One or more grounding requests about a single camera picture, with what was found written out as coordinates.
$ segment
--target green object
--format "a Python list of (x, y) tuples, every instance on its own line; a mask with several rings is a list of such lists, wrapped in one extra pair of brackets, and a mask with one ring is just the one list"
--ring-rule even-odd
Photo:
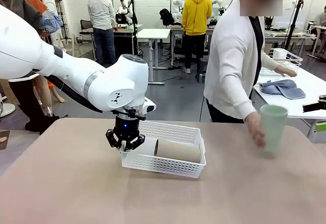
[(261, 124), (265, 130), (266, 152), (276, 152), (281, 139), (289, 111), (286, 108), (266, 104), (260, 109)]
[(326, 131), (326, 122), (321, 122), (316, 125), (316, 131), (321, 132), (321, 131)]

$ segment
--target person in white jacket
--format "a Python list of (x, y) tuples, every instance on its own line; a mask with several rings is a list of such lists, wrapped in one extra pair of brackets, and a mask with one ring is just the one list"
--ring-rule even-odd
[(261, 68), (296, 76), (264, 53), (264, 17), (242, 16), (261, 13), (269, 4), (267, 0), (237, 0), (221, 17), (212, 36), (204, 91), (212, 121), (246, 122), (259, 147), (265, 146), (264, 131), (251, 93)]

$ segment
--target blue jeans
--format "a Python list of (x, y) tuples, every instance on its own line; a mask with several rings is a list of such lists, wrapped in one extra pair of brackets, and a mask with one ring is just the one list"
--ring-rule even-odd
[(102, 30), (93, 28), (94, 48), (97, 62), (103, 65), (103, 51), (106, 52), (110, 64), (116, 62), (116, 51), (114, 48), (113, 29)]

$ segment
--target white basket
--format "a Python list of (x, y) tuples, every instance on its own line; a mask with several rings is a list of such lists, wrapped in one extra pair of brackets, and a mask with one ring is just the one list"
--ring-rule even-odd
[[(296, 73), (299, 70), (299, 67), (301, 66), (301, 62), (303, 61), (302, 58), (290, 53), (289, 51), (287, 51), (287, 55), (285, 59), (274, 59), (274, 61), (276, 61), (277, 63), (279, 63), (280, 65), (284, 65), (287, 68), (295, 71)], [(268, 70), (266, 68), (262, 68), (260, 71), (260, 75), (264, 75), (264, 76), (281, 76), (280, 74), (277, 74), (274, 71)]]
[[(200, 129), (141, 121), (139, 131), (145, 135), (145, 142), (130, 152), (124, 152), (124, 147), (121, 148), (123, 167), (184, 177), (199, 177), (206, 165), (205, 145)], [(157, 139), (199, 148), (202, 155), (200, 164), (154, 156)]]

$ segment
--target white shoe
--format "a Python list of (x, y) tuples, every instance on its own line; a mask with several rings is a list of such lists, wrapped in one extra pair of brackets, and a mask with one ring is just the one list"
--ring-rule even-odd
[(183, 68), (183, 72), (186, 73), (187, 75), (191, 74), (190, 69), (187, 69), (186, 67)]

